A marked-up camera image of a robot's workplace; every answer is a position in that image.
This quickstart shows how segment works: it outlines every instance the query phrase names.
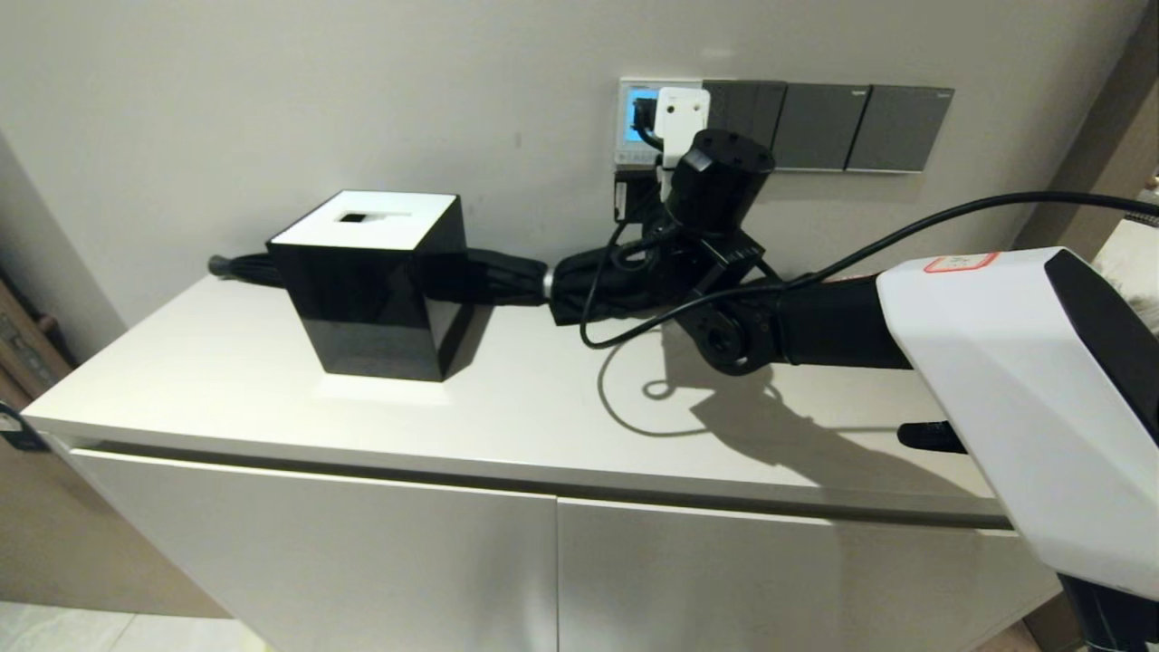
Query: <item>white cabinet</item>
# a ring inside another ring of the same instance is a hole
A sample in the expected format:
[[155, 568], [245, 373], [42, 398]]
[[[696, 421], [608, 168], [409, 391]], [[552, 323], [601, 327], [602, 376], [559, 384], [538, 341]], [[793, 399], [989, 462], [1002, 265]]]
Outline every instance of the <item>white cabinet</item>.
[[1058, 592], [1009, 532], [561, 499], [560, 651], [972, 650]]
[[556, 649], [554, 497], [70, 456], [279, 652]]

